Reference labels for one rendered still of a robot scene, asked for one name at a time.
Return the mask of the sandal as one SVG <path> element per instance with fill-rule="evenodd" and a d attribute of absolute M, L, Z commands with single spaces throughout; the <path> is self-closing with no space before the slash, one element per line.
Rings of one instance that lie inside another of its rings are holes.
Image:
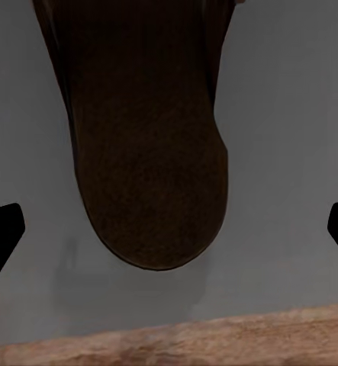
<path fill-rule="evenodd" d="M 219 233 L 228 149 L 214 119 L 222 47 L 246 0 L 32 0 L 101 242 L 171 271 Z"/>

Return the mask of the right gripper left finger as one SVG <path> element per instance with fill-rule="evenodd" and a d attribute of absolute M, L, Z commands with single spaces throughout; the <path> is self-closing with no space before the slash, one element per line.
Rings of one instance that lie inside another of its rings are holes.
<path fill-rule="evenodd" d="M 0 207 L 0 271 L 25 232 L 25 222 L 18 203 Z"/>

